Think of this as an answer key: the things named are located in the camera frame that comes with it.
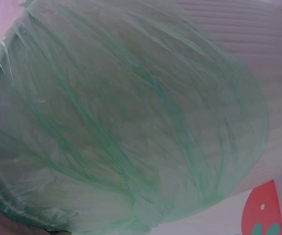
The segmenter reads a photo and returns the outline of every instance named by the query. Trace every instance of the plastic wrap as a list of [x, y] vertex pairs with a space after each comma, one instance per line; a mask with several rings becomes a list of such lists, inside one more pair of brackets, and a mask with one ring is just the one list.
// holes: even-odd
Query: plastic wrap
[[146, 233], [226, 198], [262, 155], [249, 69], [157, 1], [39, 0], [0, 45], [0, 209]]

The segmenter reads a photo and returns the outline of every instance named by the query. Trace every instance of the red strawberry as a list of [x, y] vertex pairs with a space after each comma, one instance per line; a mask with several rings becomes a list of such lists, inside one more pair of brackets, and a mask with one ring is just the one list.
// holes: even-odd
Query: red strawberry
[[252, 190], [241, 222], [242, 235], [282, 235], [282, 216], [274, 181]]

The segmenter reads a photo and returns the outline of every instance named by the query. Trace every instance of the clear plastic film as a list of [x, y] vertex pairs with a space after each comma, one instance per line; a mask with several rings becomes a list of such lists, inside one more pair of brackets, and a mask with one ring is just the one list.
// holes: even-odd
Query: clear plastic film
[[229, 196], [268, 131], [251, 71], [157, 1], [35, 1], [0, 45], [0, 209], [23, 223], [147, 233]]

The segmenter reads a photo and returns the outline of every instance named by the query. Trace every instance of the green leaf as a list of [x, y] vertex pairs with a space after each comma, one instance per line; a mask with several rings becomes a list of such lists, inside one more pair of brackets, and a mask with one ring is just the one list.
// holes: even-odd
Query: green leaf
[[280, 234], [280, 225], [279, 223], [274, 223], [267, 231], [266, 235], [279, 235]]
[[261, 223], [257, 223], [254, 225], [252, 229], [252, 235], [263, 235], [263, 228]]
[[34, 0], [25, 0], [25, 2], [21, 3], [19, 6], [23, 6], [27, 8]]

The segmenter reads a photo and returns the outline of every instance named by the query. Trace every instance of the green strawberry leaf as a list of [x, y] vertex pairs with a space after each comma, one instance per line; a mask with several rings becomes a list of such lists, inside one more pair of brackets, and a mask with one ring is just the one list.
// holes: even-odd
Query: green strawberry leaf
[[274, 223], [267, 231], [266, 235], [279, 235], [280, 234], [280, 225], [279, 223]]
[[263, 228], [261, 223], [257, 223], [254, 225], [252, 229], [252, 235], [263, 235]]
[[27, 8], [34, 0], [25, 0], [25, 2], [21, 3], [19, 6], [23, 6]]

